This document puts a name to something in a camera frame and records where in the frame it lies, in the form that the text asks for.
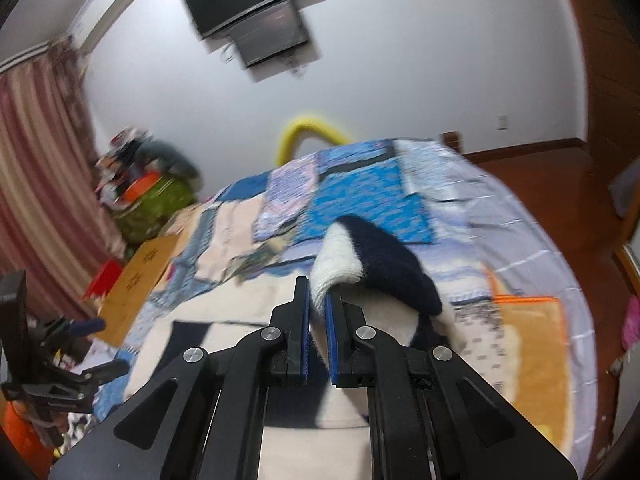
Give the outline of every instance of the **cardboard box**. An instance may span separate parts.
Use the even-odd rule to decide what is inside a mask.
[[[99,316],[107,328],[96,336],[119,347],[155,284],[164,272],[178,242],[167,235],[144,242],[104,298]]]

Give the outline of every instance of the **yellow foam tube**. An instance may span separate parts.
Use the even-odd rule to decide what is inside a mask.
[[[318,134],[327,142],[335,145],[351,144],[351,141],[347,139],[335,128],[324,124],[313,117],[300,117],[289,123],[289,126],[284,130],[282,137],[280,137],[280,144],[278,146],[278,154],[276,155],[276,167],[283,166],[287,162],[293,159],[293,153],[297,148],[297,141],[300,133],[313,132]]]

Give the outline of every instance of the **bed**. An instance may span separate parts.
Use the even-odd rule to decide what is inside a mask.
[[[586,300],[562,254],[510,190],[432,140],[337,146],[242,179],[182,211],[167,229],[180,236],[167,272],[121,348],[109,350],[132,371],[103,387],[96,417],[185,344],[215,351],[266,326],[270,309],[290,301],[295,277],[308,276],[338,212],[370,219],[416,254],[456,310],[468,339],[462,357],[583,475],[597,401]],[[367,305],[369,324],[402,344],[415,342],[419,320],[406,306],[357,288],[343,296]],[[314,387],[306,396],[270,398],[260,478],[313,471],[324,479],[370,478],[364,408],[328,385],[318,355],[310,360]]]

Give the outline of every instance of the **red object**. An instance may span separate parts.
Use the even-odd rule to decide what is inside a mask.
[[[4,410],[4,424],[2,425],[9,442],[15,447],[25,463],[40,480],[49,477],[49,470],[53,462],[53,450],[44,447],[31,423],[22,420],[15,413],[12,403],[8,403]]]
[[[82,299],[86,300],[92,296],[105,296],[118,281],[121,274],[122,266],[116,260],[108,260],[86,288]]]
[[[137,179],[127,190],[123,193],[122,197],[129,203],[134,203],[137,199],[143,196],[150,188],[160,179],[160,173],[152,171],[147,173],[144,177]]]

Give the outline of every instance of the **baseboard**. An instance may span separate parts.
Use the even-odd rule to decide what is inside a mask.
[[[511,158],[512,156],[529,155],[530,153],[548,152],[550,150],[561,150],[562,148],[585,148],[586,142],[578,137],[570,139],[544,140],[543,142],[532,142],[531,144],[520,144],[519,146],[508,146],[497,148],[496,150],[485,150],[484,152],[465,153],[464,157],[469,162],[481,164],[491,160],[501,158]]]

